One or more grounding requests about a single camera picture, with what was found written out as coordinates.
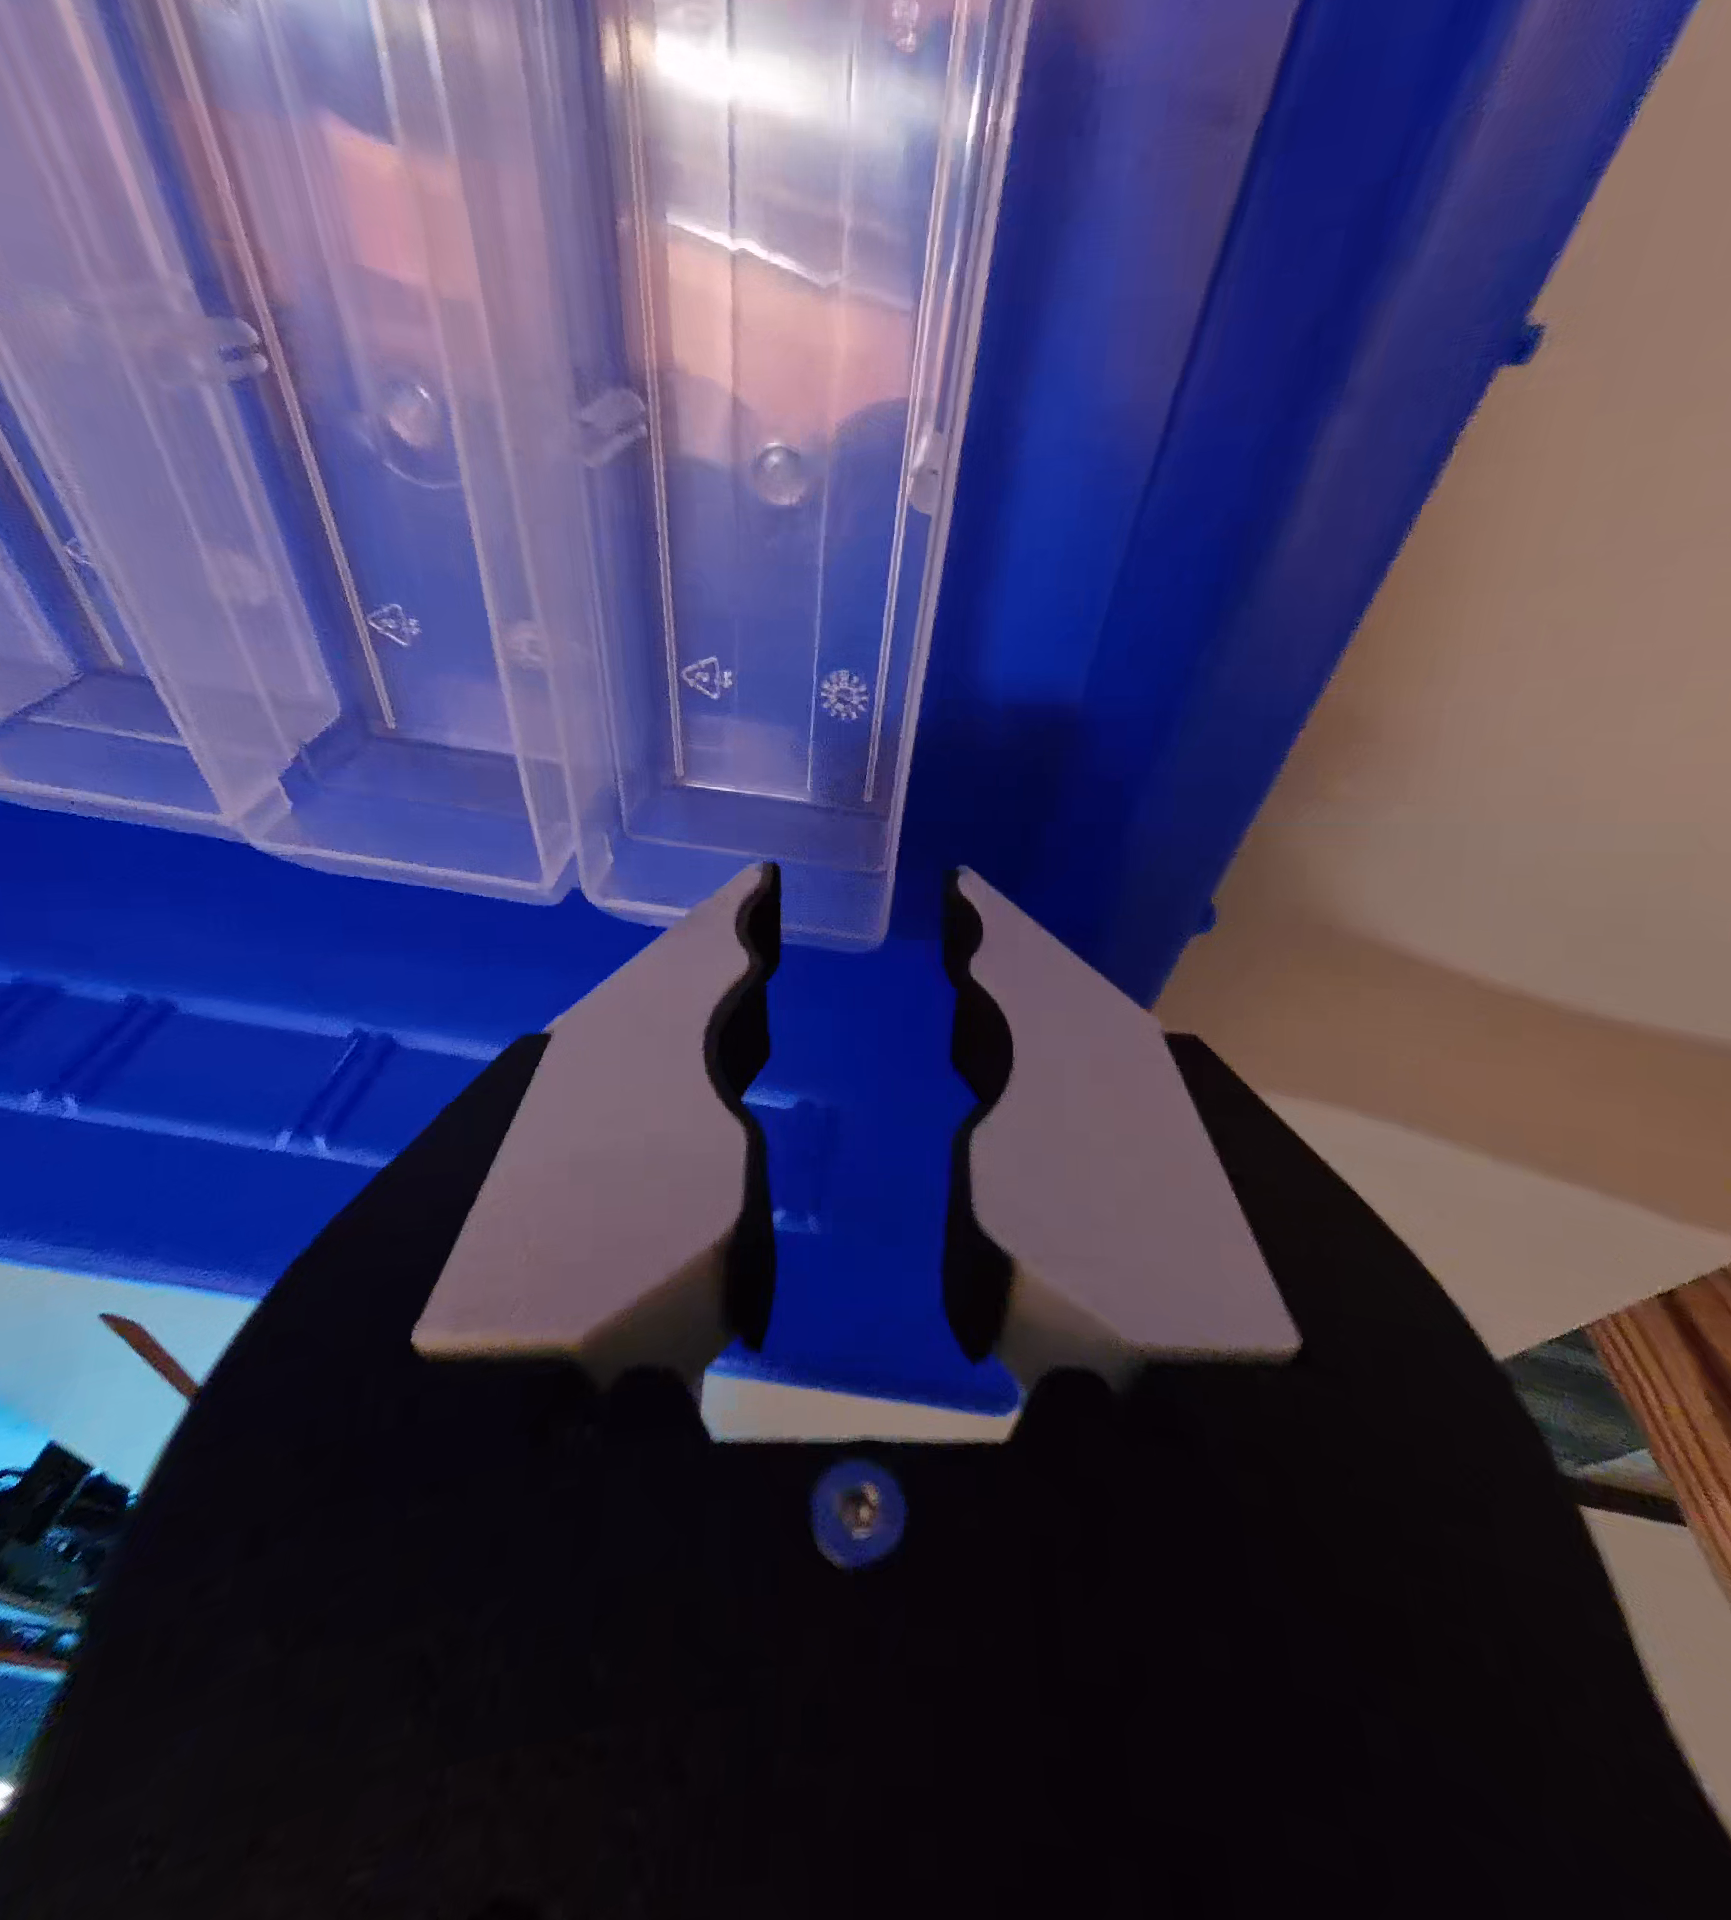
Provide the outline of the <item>pale desk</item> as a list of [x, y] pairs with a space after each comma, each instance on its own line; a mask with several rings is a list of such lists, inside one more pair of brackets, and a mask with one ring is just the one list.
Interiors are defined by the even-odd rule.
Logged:
[[[1731, 1260], [1731, 4], [1689, 5], [1213, 925], [1153, 999], [1119, 986], [1357, 1181], [1501, 1355]], [[705, 1404], [733, 1436], [973, 1436], [1017, 1397], [731, 1353]], [[206, 1373], [132, 1472], [18, 1422], [0, 1467], [58, 1442], [140, 1485]]]

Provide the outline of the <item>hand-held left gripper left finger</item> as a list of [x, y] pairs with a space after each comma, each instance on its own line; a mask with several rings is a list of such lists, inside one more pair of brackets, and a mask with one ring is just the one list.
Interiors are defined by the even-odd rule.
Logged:
[[412, 1332], [436, 1361], [697, 1381], [757, 1350], [777, 1291], [767, 1139], [781, 871], [739, 870], [546, 1031]]

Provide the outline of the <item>clear plastic drawer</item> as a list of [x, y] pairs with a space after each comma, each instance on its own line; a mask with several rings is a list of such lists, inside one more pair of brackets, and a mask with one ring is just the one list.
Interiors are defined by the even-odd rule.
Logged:
[[326, 871], [554, 903], [554, 665], [617, 400], [593, 4], [164, 4], [206, 239], [256, 307], [334, 714], [256, 804]]
[[568, 667], [585, 896], [889, 927], [1031, 4], [593, 4], [609, 369]]
[[100, 4], [0, 4], [0, 398], [132, 646], [108, 678], [174, 747], [192, 820], [248, 832], [336, 715], [236, 380], [252, 323], [206, 307]]

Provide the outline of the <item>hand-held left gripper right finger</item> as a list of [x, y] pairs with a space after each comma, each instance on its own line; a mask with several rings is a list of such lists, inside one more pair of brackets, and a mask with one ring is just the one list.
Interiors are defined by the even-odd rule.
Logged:
[[1275, 1277], [1157, 1018], [971, 868], [949, 871], [951, 1139], [941, 1304], [1021, 1389], [1147, 1366], [1283, 1364]]

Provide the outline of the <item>blue plastic bin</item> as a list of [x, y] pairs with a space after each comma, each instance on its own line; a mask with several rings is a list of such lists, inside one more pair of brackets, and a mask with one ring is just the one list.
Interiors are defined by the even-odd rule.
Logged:
[[[164, 4], [100, 4], [314, 615], [254, 301], [206, 239]], [[941, 595], [873, 947], [811, 947], [757, 1091], [781, 1304], [739, 1377], [1001, 1412], [923, 1249], [957, 1098], [925, 955], [973, 866], [1153, 999], [1689, 4], [1031, 4]], [[0, 1423], [158, 1451], [296, 1248], [506, 1040], [663, 921], [326, 871], [202, 791], [108, 678], [0, 398]]]

